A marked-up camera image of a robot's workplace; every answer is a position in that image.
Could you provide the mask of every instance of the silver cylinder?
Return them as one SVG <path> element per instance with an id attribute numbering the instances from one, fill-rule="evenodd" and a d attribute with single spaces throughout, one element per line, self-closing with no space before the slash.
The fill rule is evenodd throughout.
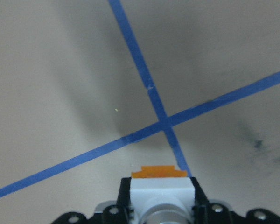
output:
<path id="1" fill-rule="evenodd" d="M 149 209 L 139 224 L 189 224 L 187 214 L 172 204 L 160 204 Z"/>

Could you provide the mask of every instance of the gray floor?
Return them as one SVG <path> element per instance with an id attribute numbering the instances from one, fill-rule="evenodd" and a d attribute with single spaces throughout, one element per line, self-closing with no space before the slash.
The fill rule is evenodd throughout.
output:
<path id="1" fill-rule="evenodd" d="M 122 1 L 169 115 L 280 71 L 280 1 Z M 0 188 L 157 121 L 107 1 L 0 1 Z M 175 127 L 209 198 L 280 214 L 280 85 Z M 0 198 L 0 223 L 90 217 L 158 133 Z"/>

